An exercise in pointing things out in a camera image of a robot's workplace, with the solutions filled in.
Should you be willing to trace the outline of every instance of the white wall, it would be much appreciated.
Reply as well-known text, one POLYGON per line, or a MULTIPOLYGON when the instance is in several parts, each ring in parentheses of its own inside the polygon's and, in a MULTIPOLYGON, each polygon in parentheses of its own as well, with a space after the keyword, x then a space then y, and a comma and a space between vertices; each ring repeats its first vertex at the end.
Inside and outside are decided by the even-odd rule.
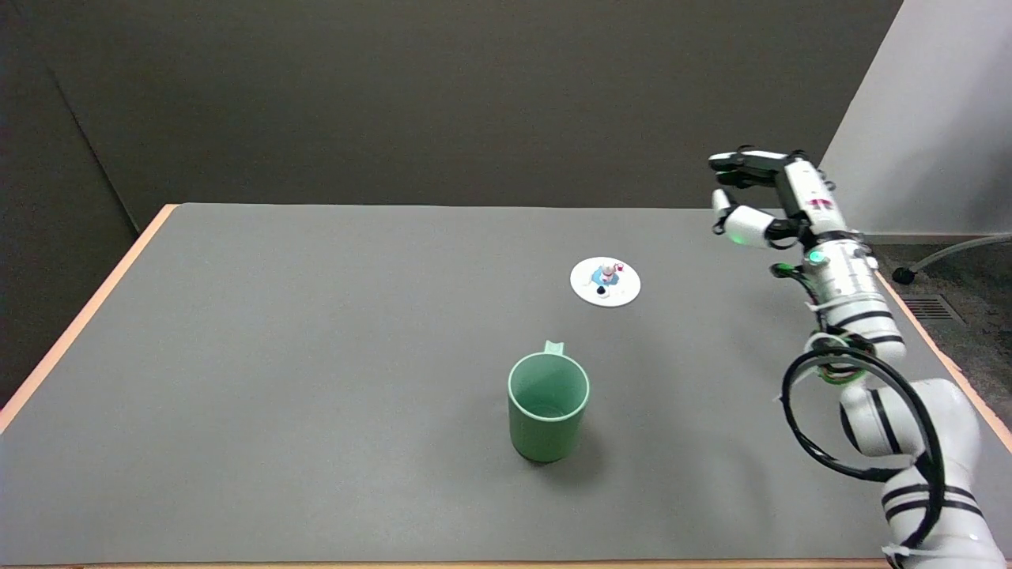
POLYGON ((1012 0, 907 0, 821 167, 865 233, 1012 231, 1012 0))

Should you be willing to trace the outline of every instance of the white plate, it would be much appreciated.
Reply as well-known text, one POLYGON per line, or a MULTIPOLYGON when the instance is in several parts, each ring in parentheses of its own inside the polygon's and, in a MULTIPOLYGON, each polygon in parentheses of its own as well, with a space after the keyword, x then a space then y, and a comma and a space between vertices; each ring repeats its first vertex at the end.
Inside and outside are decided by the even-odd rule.
POLYGON ((595 306, 616 308, 632 302, 640 294, 640 275, 628 263, 612 257, 593 257, 577 263, 570 273, 570 284, 573 292, 581 299, 595 306), (611 284, 595 281, 595 273, 602 266, 617 265, 615 275, 618 280, 611 284), (604 288, 604 294, 598 294, 598 288, 604 288))

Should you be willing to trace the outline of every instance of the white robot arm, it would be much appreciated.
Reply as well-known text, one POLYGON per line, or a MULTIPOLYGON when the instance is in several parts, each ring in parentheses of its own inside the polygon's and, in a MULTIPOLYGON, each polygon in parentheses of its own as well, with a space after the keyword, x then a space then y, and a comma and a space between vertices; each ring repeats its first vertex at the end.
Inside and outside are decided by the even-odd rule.
POLYGON ((892 566, 1004 569, 1005 556, 971 489, 980 453, 976 411, 951 382, 907 382, 891 367, 904 358, 906 345, 875 282, 877 262, 860 235, 847 227, 832 183, 800 151, 779 154, 742 147, 710 156, 709 166, 724 185, 776 188, 784 211, 778 219, 716 189, 713 233, 742 245, 800 245, 804 250, 797 266, 771 267, 774 276, 804 286, 819 324, 806 352, 784 375, 781 393, 784 416, 803 449, 832 470, 883 483, 881 505, 894 545, 882 551, 892 566), (913 466, 847 467, 805 436, 790 408, 790 388, 810 371, 842 387, 840 419, 859 453, 908 456, 913 466), (869 376, 887 387, 869 387, 869 376))

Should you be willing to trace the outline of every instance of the mug handle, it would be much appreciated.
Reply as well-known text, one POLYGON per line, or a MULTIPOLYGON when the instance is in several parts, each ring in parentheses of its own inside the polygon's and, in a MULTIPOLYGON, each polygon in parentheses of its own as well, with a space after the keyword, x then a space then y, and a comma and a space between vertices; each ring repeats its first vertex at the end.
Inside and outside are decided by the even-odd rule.
POLYGON ((556 355, 563 355, 563 350, 566 347, 566 342, 544 342, 544 353, 554 353, 556 355))

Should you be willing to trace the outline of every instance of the red object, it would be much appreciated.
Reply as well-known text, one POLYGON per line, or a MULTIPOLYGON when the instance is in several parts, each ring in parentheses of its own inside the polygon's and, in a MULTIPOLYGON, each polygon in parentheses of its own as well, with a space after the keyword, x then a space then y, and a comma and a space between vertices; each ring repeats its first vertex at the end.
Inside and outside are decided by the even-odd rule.
POLYGON ((833 202, 829 199, 811 199, 809 206, 812 206, 813 210, 833 211, 833 202))

